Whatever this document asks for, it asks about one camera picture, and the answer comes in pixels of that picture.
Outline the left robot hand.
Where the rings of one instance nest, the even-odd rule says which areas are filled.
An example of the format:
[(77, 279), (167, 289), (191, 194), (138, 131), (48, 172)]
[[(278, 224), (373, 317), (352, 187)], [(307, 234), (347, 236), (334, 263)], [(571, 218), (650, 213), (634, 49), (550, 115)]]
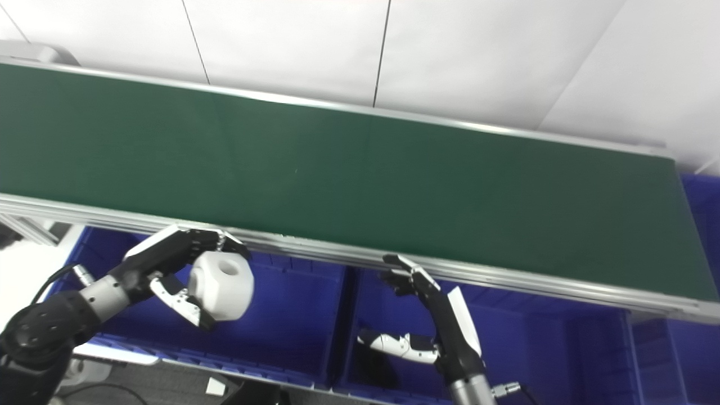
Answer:
[(239, 320), (254, 297), (250, 250), (221, 229), (171, 225), (125, 254), (110, 275), (134, 305), (152, 296), (209, 331)]

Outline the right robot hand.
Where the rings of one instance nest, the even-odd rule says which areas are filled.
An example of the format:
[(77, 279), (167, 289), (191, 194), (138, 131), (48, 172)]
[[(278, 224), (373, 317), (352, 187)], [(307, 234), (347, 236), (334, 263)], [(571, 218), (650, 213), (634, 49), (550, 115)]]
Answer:
[(477, 375), (485, 375), (478, 334), (461, 290), (444, 292), (421, 265), (405, 256), (385, 254), (382, 259), (394, 269), (381, 278), (397, 296), (419, 299), (434, 321), (435, 338), (362, 329), (357, 343), (409, 361), (433, 364), (447, 385), (458, 380), (468, 383)]

